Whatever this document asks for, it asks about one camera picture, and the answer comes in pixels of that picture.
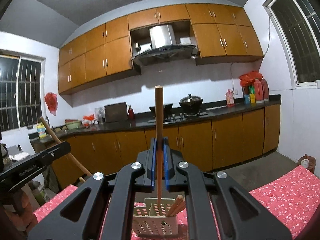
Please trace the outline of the person left hand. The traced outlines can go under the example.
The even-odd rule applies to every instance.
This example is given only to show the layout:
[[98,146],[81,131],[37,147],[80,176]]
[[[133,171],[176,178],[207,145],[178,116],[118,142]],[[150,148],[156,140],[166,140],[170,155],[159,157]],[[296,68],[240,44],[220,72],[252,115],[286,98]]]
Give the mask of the person left hand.
[[18,190],[4,201],[5,212],[18,231],[29,232],[36,224],[37,218],[33,213],[28,195]]

